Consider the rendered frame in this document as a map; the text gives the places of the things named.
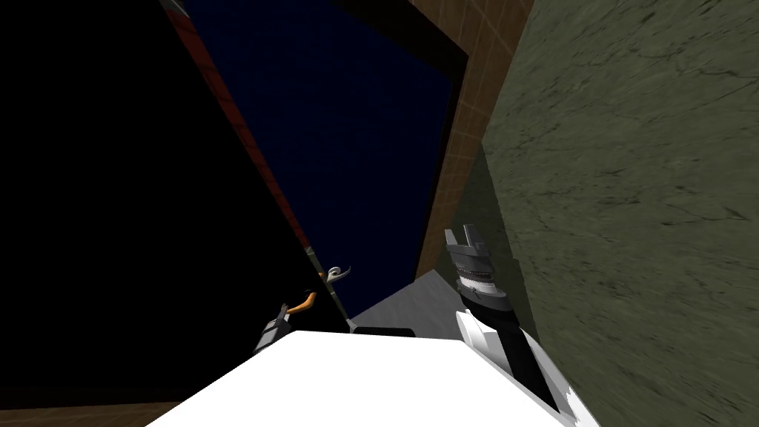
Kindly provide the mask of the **orange door handle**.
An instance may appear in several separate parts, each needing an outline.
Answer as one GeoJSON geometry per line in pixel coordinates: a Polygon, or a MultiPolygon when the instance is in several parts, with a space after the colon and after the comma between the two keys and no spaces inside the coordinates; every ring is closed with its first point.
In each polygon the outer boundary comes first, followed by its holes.
{"type": "Polygon", "coordinates": [[[303,291],[297,297],[293,297],[291,302],[287,303],[288,310],[286,314],[295,314],[310,309],[315,303],[316,296],[317,292],[313,289],[303,291]]]}

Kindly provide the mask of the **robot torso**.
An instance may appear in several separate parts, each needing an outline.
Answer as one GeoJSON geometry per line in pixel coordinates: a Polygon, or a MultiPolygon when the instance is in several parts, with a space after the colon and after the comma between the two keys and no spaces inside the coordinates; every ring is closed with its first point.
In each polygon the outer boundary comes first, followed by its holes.
{"type": "Polygon", "coordinates": [[[148,427],[600,427],[543,351],[555,407],[506,369],[493,329],[462,340],[296,331],[148,427]]]}

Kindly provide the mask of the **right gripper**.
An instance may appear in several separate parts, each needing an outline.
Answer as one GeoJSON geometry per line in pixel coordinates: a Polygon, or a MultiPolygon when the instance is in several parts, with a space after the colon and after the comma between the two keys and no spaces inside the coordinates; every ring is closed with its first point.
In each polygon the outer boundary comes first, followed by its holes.
{"type": "Polygon", "coordinates": [[[464,270],[492,270],[491,252],[472,224],[464,225],[466,245],[458,244],[454,232],[445,229],[446,249],[454,266],[464,270]]]}

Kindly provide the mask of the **black door leaf red edge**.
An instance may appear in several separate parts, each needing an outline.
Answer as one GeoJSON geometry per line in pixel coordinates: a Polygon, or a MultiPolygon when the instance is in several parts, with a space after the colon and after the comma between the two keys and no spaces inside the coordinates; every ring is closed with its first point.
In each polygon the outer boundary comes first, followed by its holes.
{"type": "Polygon", "coordinates": [[[0,0],[0,410],[176,402],[322,283],[160,0],[0,0]]]}

